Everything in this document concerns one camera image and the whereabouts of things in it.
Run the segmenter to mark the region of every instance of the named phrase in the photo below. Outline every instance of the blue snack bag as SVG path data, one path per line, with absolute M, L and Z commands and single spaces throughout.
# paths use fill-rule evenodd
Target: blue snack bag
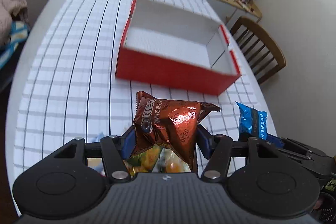
M 258 111 L 236 102 L 239 106 L 239 141 L 247 141 L 248 137 L 267 139 L 267 112 Z

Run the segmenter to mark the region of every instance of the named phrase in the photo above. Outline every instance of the metal screw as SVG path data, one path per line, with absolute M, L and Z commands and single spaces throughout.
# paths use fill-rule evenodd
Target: metal screw
M 217 179 L 221 176 L 221 173 L 216 170 L 208 170 L 204 173 L 204 176 L 208 179 Z
M 125 172 L 125 171 L 121 171 L 121 170 L 119 170 L 119 171 L 114 171 L 114 172 L 112 173 L 112 177 L 115 178 L 115 179 L 125 179 L 125 178 L 128 177 L 128 173 Z

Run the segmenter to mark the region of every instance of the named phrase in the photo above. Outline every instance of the grid pattern tablecloth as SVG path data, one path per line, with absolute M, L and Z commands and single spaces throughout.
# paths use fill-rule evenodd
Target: grid pattern tablecloth
M 220 21 L 206 0 L 155 0 Z M 132 124 L 135 94 L 206 101 L 221 112 L 202 124 L 212 134 L 238 139 L 241 102 L 258 109 L 249 78 L 243 76 L 219 96 L 175 90 L 115 78 L 116 60 L 132 0 L 66 0 L 38 49 L 21 98 L 14 145 L 14 178 L 74 137 L 91 141 L 122 135 Z M 231 46 L 235 43 L 230 37 Z M 201 173 L 207 164 L 197 148 Z M 232 160 L 229 174 L 244 166 Z

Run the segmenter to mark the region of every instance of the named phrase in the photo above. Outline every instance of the wooden chair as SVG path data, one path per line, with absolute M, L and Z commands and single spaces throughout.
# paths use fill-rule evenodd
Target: wooden chair
M 284 68 L 286 66 L 286 59 L 278 44 L 270 38 L 268 33 L 259 24 L 247 17 L 241 16 L 231 28 L 231 34 L 234 35 L 240 27 L 246 29 L 236 39 L 236 42 L 246 57 L 252 71 L 256 68 L 253 73 L 256 76 L 258 83 L 261 84 Z M 271 63 L 276 63 L 276 65 L 271 69 L 266 70 L 266 67 L 271 67 Z

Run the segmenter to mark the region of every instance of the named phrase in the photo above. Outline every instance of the open cardboard box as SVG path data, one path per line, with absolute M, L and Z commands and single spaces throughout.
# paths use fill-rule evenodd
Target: open cardboard box
M 117 78 L 219 95 L 240 76 L 224 27 L 151 0 L 133 0 Z

